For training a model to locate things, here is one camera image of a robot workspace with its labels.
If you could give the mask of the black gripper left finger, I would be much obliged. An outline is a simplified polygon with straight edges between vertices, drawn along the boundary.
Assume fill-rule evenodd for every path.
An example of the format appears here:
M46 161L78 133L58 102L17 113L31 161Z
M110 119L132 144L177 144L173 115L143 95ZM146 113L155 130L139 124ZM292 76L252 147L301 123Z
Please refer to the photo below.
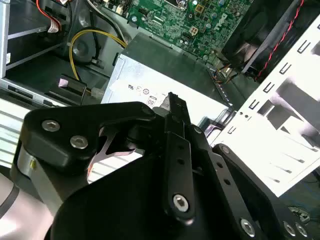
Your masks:
M138 101L46 108L24 118L16 165L55 215L77 191L147 157L163 162L164 211L195 218L186 102L169 93L159 108Z

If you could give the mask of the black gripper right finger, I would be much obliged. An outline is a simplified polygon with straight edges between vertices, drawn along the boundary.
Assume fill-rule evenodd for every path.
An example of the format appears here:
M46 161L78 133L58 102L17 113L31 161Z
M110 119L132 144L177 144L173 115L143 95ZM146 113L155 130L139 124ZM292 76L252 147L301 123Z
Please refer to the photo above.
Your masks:
M187 127L192 161L201 170L197 196L204 228L214 240L313 240L310 230L225 144L210 147Z

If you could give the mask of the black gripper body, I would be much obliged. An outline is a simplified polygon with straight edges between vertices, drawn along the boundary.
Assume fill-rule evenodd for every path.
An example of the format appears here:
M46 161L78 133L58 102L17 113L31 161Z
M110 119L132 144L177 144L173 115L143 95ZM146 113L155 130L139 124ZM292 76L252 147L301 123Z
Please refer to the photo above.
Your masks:
M247 240L239 213L227 207L211 153L193 150L203 173L192 174L195 218L184 225L163 208L163 162L135 160L78 190L60 207L53 240Z

